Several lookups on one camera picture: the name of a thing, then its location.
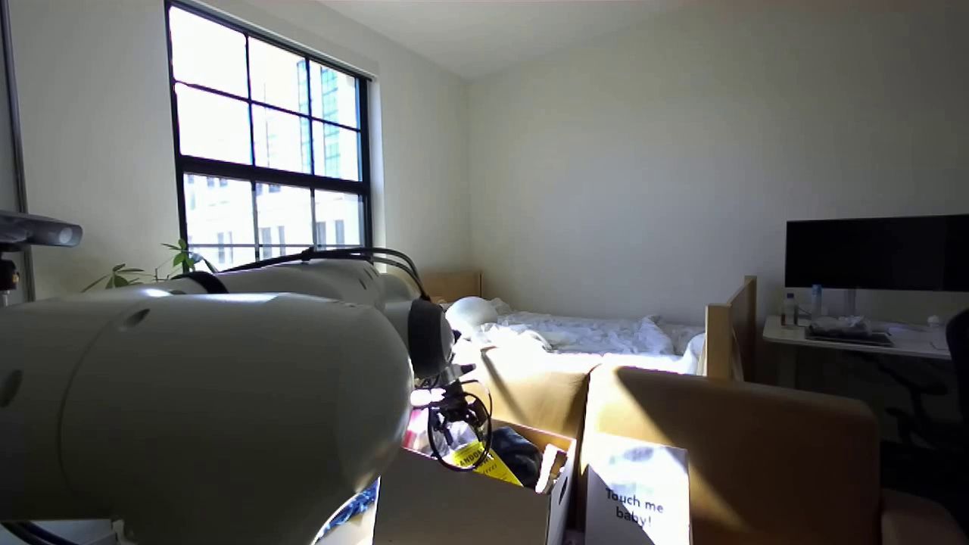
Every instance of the ceiling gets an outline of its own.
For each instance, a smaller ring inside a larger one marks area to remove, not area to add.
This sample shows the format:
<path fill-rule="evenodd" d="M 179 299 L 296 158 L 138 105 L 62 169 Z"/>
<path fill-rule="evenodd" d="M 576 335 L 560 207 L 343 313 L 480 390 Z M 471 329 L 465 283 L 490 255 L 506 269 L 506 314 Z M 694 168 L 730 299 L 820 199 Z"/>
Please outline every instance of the ceiling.
<path fill-rule="evenodd" d="M 319 0 L 334 12 L 463 77 L 617 33 L 683 0 Z"/>

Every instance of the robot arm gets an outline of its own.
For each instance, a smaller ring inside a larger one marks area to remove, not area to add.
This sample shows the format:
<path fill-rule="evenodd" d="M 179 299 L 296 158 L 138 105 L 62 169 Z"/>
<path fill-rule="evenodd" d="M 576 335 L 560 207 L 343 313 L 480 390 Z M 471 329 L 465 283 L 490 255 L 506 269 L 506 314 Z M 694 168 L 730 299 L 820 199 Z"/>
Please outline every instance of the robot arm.
<path fill-rule="evenodd" d="M 0 313 L 0 521 L 125 519 L 138 543 L 310 543 L 398 444 L 415 298 L 371 265 L 221 273 Z"/>

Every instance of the window pane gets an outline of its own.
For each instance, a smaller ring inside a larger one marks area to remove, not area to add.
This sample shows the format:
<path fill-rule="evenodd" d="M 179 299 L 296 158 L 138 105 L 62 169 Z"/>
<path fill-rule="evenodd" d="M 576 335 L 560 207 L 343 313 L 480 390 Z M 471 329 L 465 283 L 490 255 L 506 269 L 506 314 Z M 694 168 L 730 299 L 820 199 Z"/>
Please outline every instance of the window pane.
<path fill-rule="evenodd" d="M 358 79 L 330 69 L 325 65 L 311 65 L 311 116 L 327 118 L 334 123 L 359 128 L 358 112 Z"/>
<path fill-rule="evenodd" d="M 254 165 L 310 172 L 310 122 L 254 108 Z"/>
<path fill-rule="evenodd" d="M 311 123 L 314 172 L 359 181 L 359 134 Z"/>
<path fill-rule="evenodd" d="M 259 259 L 275 259 L 311 246 L 310 189 L 256 184 Z"/>
<path fill-rule="evenodd" d="M 249 41 L 251 96 L 283 108 L 310 112 L 305 105 L 305 59 Z"/>
<path fill-rule="evenodd" d="M 214 246 L 204 251 L 214 267 L 249 265 L 254 255 L 251 184 L 214 175 L 185 175 L 188 246 Z"/>
<path fill-rule="evenodd" d="M 245 38 L 174 9 L 176 79 L 245 96 Z"/>
<path fill-rule="evenodd" d="M 314 190 L 314 243 L 325 248 L 364 246 L 364 207 L 353 194 Z"/>
<path fill-rule="evenodd" d="M 249 165 L 249 108 L 240 99 L 179 85 L 181 155 Z"/>

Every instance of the computer monitor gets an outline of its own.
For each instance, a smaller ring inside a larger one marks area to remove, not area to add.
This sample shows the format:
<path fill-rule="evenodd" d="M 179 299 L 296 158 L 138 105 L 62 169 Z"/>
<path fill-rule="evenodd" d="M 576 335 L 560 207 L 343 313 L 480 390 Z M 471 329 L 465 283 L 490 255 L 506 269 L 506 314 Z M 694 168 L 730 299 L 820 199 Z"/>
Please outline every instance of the computer monitor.
<path fill-rule="evenodd" d="M 969 291 L 969 214 L 786 222 L 783 285 Z"/>

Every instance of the white desk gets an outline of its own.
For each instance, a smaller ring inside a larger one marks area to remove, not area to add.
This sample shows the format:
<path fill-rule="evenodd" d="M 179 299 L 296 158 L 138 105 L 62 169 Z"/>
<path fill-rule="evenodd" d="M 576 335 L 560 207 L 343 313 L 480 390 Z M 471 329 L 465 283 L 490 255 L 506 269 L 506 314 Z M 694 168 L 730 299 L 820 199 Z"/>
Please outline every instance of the white desk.
<path fill-rule="evenodd" d="M 819 350 L 819 351 L 862 351 L 862 356 L 886 356 L 886 359 L 922 359 L 922 360 L 952 360 L 941 327 L 928 323 L 882 323 L 886 329 L 890 345 L 866 345 L 866 341 L 832 341 L 832 338 L 808 338 L 808 320 L 795 327 L 782 327 L 778 314 L 770 314 L 763 323 L 763 338 L 774 345 Z"/>

